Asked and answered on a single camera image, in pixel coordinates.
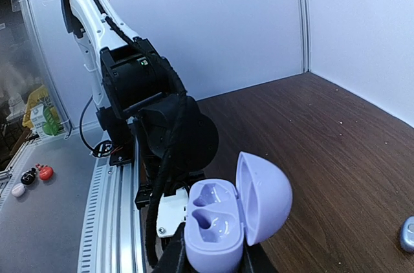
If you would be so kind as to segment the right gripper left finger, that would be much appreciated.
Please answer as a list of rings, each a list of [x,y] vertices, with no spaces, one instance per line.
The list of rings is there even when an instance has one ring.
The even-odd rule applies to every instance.
[[[185,223],[180,223],[169,245],[152,273],[185,273],[190,271],[184,240]]]

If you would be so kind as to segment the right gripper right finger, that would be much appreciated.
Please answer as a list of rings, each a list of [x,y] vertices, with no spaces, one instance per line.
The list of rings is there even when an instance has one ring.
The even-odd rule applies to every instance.
[[[248,245],[244,242],[241,261],[242,273],[275,273],[275,267],[260,244]]]

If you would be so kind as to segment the round lilac earbud case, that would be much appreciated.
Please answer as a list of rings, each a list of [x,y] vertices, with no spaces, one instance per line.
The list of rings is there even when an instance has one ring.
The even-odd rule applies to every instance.
[[[184,227],[190,265],[197,272],[235,272],[244,246],[278,232],[292,202],[292,186],[281,169],[240,152],[234,183],[204,179],[190,188]]]

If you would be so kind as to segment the grey-purple earbud charging case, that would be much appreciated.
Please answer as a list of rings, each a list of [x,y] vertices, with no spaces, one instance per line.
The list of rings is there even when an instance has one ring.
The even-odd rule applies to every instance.
[[[413,232],[414,216],[408,217],[400,229],[400,246],[408,252],[414,251],[414,232]]]

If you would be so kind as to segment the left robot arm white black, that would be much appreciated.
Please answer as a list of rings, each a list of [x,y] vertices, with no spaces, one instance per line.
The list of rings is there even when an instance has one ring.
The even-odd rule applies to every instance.
[[[124,23],[110,0],[60,1],[65,28],[93,79],[96,115],[111,141],[110,165],[141,157],[158,168],[172,148],[175,171],[204,169],[217,152],[218,131],[169,61]]]

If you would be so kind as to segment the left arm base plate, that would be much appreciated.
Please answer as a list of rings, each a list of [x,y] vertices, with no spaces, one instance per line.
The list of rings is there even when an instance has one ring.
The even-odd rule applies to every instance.
[[[109,157],[110,166],[121,166],[133,163],[135,159],[135,145],[129,143],[122,147],[116,148]]]

